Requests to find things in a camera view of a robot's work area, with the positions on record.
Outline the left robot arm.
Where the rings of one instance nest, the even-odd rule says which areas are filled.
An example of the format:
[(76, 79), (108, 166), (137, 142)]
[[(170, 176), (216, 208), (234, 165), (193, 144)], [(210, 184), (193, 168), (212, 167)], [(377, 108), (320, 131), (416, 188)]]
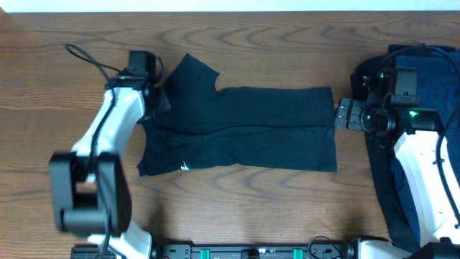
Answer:
[(153, 236), (132, 220), (121, 158), (135, 125), (170, 106), (149, 76), (114, 76), (88, 131), (49, 162), (55, 226), (86, 236), (72, 258), (158, 258)]

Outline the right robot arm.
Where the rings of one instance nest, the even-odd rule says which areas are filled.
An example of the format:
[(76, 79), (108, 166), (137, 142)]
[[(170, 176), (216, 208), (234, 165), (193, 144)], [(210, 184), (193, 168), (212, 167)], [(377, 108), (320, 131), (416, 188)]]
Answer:
[(416, 98), (388, 96), (381, 103), (342, 98), (339, 128), (387, 137), (410, 187), (420, 230), (420, 249), (407, 253), (387, 241), (360, 240), (355, 258), (458, 258), (459, 185), (449, 160), (444, 126), (434, 109)]

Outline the dark teal t-shirt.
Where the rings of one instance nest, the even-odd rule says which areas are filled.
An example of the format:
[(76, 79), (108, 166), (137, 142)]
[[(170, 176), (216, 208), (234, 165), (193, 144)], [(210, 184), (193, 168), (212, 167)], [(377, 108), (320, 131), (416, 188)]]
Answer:
[(234, 164), (337, 169), (329, 87), (216, 89), (218, 73), (185, 55), (164, 83), (171, 108), (143, 123), (141, 176)]

